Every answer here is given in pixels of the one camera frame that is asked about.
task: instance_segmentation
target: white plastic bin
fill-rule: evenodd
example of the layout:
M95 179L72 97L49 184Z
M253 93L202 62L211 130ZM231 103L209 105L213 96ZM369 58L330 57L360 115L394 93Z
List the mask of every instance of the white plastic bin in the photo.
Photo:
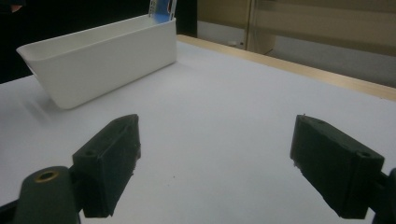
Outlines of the white plastic bin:
M176 42L176 20L158 24L144 15L17 52L55 104L68 109L173 63Z

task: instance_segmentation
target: white tabletop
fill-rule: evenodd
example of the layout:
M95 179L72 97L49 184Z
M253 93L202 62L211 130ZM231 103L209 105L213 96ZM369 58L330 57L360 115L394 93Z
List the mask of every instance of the white tabletop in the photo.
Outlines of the white tabletop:
M0 85L0 204L111 120L140 117L142 158L114 217L82 223L371 223L343 220L293 166L295 117L323 119L396 166L396 103L177 43L177 62L72 110L34 77Z

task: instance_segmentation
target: white surface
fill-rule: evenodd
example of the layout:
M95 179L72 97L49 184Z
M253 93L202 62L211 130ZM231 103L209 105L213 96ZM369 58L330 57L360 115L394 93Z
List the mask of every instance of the white surface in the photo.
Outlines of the white surface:
M176 20L148 15L17 49L60 108L72 108L176 60Z
M396 104L177 43L177 62L72 110L34 77L0 85L0 204L111 120L139 115L142 158L115 211L82 223L343 220L289 158L295 117L324 119L396 164Z

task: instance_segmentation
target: black plastic part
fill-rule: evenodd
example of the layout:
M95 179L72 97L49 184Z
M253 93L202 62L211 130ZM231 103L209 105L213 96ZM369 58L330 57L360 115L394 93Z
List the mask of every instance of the black plastic part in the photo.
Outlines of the black plastic part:
M375 211L373 223L396 223L396 169L389 176L382 174L375 182L370 208Z
M137 115L114 119L73 155L85 217L113 215L140 156Z
M26 6L26 1L25 0L0 0L0 5Z
M26 177L13 224L79 223L69 169L49 167Z
M0 207L0 223L11 224L17 210L18 200Z
M332 125L297 116L290 157L343 218L365 218L384 158Z

